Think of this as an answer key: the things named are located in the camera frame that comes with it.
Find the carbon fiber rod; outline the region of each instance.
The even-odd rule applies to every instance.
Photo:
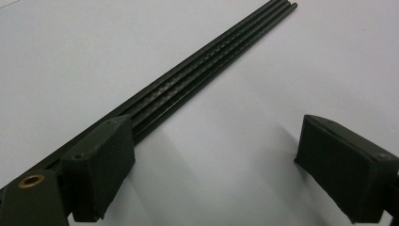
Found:
[[[232,64],[297,4],[271,0],[29,169],[61,175],[59,159],[103,121],[132,116],[135,145]],[[0,204],[4,188],[0,190]]]

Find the black object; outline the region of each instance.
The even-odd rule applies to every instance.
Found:
[[[45,176],[40,182],[44,185],[51,180],[51,189],[59,193],[54,200],[44,197],[37,202],[32,196],[22,199],[22,196],[14,195],[19,194],[18,189],[21,188],[13,184],[2,188],[0,225],[62,225],[43,222],[52,214],[60,218],[60,213],[64,213],[62,217],[65,221],[71,212],[76,221],[95,222],[103,218],[135,162],[134,145],[296,7],[297,4],[285,0],[268,2],[41,160],[15,182],[24,180],[32,173],[51,171],[53,176]],[[32,187],[39,189],[39,184],[28,189]],[[22,202],[31,204],[32,208],[16,208]],[[57,208],[54,210],[50,208],[45,214],[42,213],[42,206],[55,205]],[[16,217],[10,219],[6,216],[10,213]],[[27,223],[19,218],[23,216],[36,216],[37,219]]]
[[[384,209],[399,217],[399,158],[340,124],[306,115],[295,162],[352,222],[378,223]]]

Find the brass ring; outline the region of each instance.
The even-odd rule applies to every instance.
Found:
[[[43,175],[34,174],[34,175],[30,175],[30,176],[27,176],[27,177],[23,178],[23,180],[20,181],[20,183],[18,183],[18,186],[20,188],[29,188],[29,187],[32,187],[32,186],[35,186],[35,185],[39,184],[43,180],[44,180],[44,176]]]

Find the white table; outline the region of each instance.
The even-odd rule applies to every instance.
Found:
[[[136,147],[131,173],[95,225],[351,225],[293,160],[304,114],[399,155],[399,2],[297,2]],[[22,0],[1,8],[0,186],[264,3]],[[385,214],[380,225],[390,220]]]

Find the black bracket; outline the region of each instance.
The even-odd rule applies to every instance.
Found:
[[[399,158],[337,122],[306,115],[295,162],[353,223],[399,217]]]

